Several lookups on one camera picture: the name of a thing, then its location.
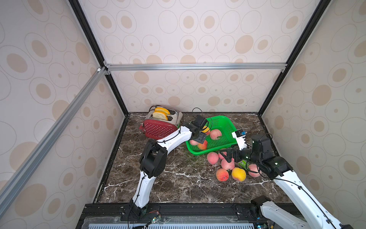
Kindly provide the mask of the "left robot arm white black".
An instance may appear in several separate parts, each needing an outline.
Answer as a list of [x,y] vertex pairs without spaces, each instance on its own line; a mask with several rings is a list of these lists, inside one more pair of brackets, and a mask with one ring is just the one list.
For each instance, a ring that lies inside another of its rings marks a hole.
[[184,122],[172,134],[159,140],[148,140],[140,158],[140,179],[136,193],[130,201],[132,208],[138,211],[147,208],[153,184],[164,171],[168,155],[186,141],[204,143],[206,139],[204,130],[208,127],[209,121],[197,115],[194,121]]

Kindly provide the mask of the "pink peach with stem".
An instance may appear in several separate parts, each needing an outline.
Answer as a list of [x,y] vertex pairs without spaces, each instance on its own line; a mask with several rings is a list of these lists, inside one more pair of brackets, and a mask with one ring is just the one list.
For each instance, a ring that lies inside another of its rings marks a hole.
[[195,141],[195,140],[190,140],[189,143],[192,145],[192,146],[197,146],[199,145],[199,142]]

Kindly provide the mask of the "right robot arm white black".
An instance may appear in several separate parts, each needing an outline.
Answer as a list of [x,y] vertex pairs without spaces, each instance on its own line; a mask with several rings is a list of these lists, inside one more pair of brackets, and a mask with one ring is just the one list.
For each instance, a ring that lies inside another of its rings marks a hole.
[[291,165],[272,148],[272,140],[267,135],[253,135],[251,146],[246,143],[246,132],[233,132],[235,140],[229,148],[219,153],[227,162],[245,161],[254,165],[259,175],[263,175],[279,186],[300,211],[303,219],[292,215],[276,205],[270,198],[260,196],[251,200],[250,213],[253,218],[266,218],[283,229],[350,229],[342,224],[310,193],[301,182]]

